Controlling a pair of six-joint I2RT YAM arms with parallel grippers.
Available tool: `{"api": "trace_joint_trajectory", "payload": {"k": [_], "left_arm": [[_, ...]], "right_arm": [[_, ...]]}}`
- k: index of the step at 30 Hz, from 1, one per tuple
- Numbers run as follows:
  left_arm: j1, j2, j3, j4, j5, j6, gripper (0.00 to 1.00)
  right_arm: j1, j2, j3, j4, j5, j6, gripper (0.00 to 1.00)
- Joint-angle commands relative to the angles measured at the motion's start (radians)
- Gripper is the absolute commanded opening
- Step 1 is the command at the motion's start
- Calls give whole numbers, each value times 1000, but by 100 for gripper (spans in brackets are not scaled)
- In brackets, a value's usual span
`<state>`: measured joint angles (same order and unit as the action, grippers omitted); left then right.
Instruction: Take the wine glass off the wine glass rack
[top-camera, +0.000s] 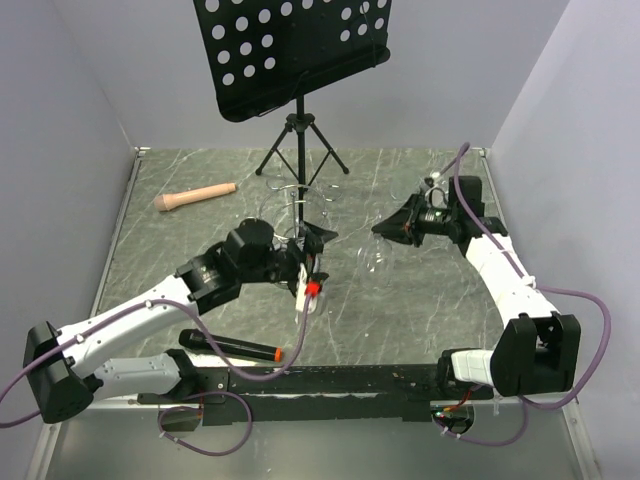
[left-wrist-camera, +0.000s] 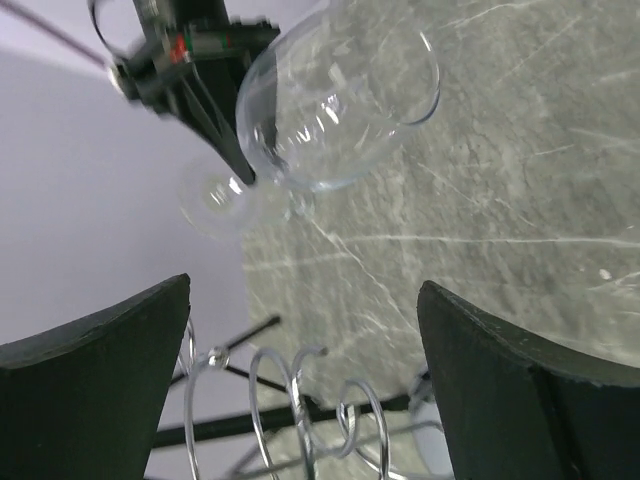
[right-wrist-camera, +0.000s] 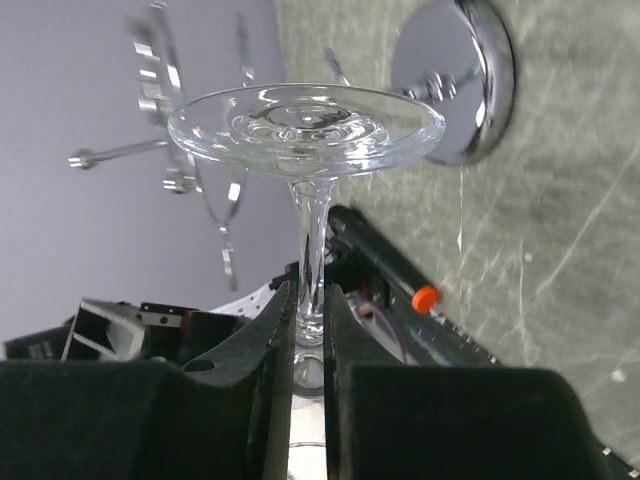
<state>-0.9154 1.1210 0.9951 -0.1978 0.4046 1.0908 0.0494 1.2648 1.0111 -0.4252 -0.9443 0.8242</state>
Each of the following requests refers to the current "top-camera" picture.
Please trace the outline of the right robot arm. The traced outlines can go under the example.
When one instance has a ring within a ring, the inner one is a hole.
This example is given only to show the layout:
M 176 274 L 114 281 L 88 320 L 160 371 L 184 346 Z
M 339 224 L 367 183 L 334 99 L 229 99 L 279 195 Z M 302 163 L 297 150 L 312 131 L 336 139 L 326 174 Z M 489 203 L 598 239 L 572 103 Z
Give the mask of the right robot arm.
M 477 176 L 450 178 L 446 206 L 414 193 L 402 207 L 373 226 L 388 241 L 419 247 L 428 235 L 448 238 L 477 271 L 500 315 L 503 332 L 491 350 L 442 353 L 436 375 L 439 392 L 458 398 L 471 384 L 493 387 L 505 397 L 560 393 L 574 382 L 581 327 L 561 314 L 531 281 L 512 252 L 501 220 L 485 213 Z

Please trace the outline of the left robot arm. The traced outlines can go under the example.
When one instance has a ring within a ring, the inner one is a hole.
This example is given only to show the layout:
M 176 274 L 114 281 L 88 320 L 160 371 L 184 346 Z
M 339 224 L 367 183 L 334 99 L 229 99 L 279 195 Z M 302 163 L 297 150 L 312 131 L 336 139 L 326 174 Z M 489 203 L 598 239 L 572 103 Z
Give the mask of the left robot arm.
M 176 402 L 193 397 L 198 373 L 187 353 L 170 349 L 150 358 L 119 357 L 126 346 L 237 299 L 245 284 L 284 284 L 302 316 L 313 312 L 327 274 L 318 258 L 338 234 L 304 223 L 302 237 L 281 247 L 274 229 L 243 220 L 226 239 L 190 259 L 137 297 L 97 316 L 56 328 L 45 321 L 27 334 L 23 367 L 46 424 L 73 418 L 95 401 L 156 394 Z

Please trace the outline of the chrome wine glass rack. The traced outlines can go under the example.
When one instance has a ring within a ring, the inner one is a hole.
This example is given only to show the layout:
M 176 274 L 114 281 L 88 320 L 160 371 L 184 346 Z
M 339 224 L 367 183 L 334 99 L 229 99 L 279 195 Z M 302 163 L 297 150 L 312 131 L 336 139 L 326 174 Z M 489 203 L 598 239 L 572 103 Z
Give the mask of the chrome wine glass rack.
M 272 227 L 272 247 L 302 239 L 305 222 L 337 232 L 330 224 L 330 201 L 317 188 L 284 180 L 267 183 L 267 187 L 270 191 L 259 204 L 257 218 Z

